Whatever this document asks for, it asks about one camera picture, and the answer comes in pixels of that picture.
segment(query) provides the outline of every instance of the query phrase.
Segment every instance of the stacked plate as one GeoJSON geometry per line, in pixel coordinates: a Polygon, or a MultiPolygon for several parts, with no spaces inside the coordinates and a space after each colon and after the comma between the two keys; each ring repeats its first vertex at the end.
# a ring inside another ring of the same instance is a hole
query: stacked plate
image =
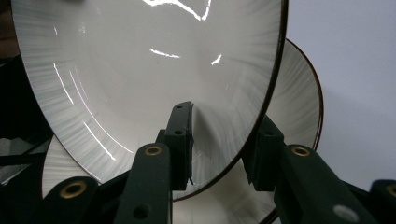
{"type": "Polygon", "coordinates": [[[285,44],[287,1],[12,6],[35,98],[57,136],[46,192],[70,175],[104,183],[129,170],[172,107],[192,101],[194,185],[174,194],[188,198],[174,203],[174,222],[257,222],[274,208],[271,194],[255,192],[238,161],[263,116],[287,143],[318,143],[320,87],[306,57],[285,44]]]}

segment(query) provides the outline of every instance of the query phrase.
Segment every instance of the brass rivet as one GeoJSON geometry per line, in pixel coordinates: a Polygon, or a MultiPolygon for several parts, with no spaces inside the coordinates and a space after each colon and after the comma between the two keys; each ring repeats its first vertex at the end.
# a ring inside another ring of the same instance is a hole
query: brass rivet
{"type": "Polygon", "coordinates": [[[311,152],[303,147],[293,147],[291,149],[291,152],[294,153],[297,156],[301,156],[301,157],[307,157],[311,154],[311,152]]]}
{"type": "Polygon", "coordinates": [[[393,197],[396,197],[396,185],[387,186],[388,193],[393,197]]]}
{"type": "Polygon", "coordinates": [[[82,194],[87,189],[87,184],[84,181],[75,181],[66,185],[59,195],[64,199],[75,198],[78,195],[82,194]]]}
{"type": "Polygon", "coordinates": [[[160,147],[148,147],[148,148],[146,148],[145,153],[148,156],[155,156],[155,155],[160,154],[162,151],[163,151],[163,149],[160,147]]]}

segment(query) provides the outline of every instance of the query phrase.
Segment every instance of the ceramic plate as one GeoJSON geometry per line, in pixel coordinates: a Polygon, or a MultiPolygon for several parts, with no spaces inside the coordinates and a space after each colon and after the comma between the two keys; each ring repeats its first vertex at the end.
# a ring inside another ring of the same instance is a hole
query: ceramic plate
{"type": "MultiPolygon", "coordinates": [[[[318,77],[304,54],[285,44],[282,64],[268,116],[285,134],[287,144],[316,148],[322,127],[323,100],[318,77]]],[[[43,193],[71,176],[87,175],[54,138],[43,174],[43,193]]],[[[258,223],[274,209],[273,194],[248,184],[243,163],[211,188],[175,202],[174,223],[258,223]]]]}
{"type": "Polygon", "coordinates": [[[276,82],[286,0],[14,0],[49,125],[99,182],[131,168],[172,107],[194,103],[190,194],[235,160],[276,82]]]}

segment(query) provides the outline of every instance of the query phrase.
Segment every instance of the white wall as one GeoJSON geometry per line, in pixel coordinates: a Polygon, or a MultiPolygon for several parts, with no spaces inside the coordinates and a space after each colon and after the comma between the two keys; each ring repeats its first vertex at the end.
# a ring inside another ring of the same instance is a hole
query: white wall
{"type": "Polygon", "coordinates": [[[287,37],[318,72],[318,153],[363,189],[396,179],[396,1],[290,0],[287,37]]]}

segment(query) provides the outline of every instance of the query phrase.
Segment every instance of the white plate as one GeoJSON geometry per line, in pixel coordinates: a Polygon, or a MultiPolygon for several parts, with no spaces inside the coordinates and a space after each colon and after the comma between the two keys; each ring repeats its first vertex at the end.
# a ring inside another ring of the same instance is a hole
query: white plate
{"type": "Polygon", "coordinates": [[[192,101],[194,186],[237,156],[269,104],[286,0],[14,0],[21,56],[49,125],[103,183],[192,101]]]}
{"type": "MultiPolygon", "coordinates": [[[[290,42],[282,64],[268,116],[285,134],[287,144],[318,146],[323,100],[314,68],[290,42]]],[[[68,156],[59,141],[50,144],[43,173],[43,193],[59,182],[87,175],[68,156]]],[[[211,188],[173,204],[174,223],[258,223],[274,209],[273,194],[256,192],[248,184],[242,162],[211,188]]]]}

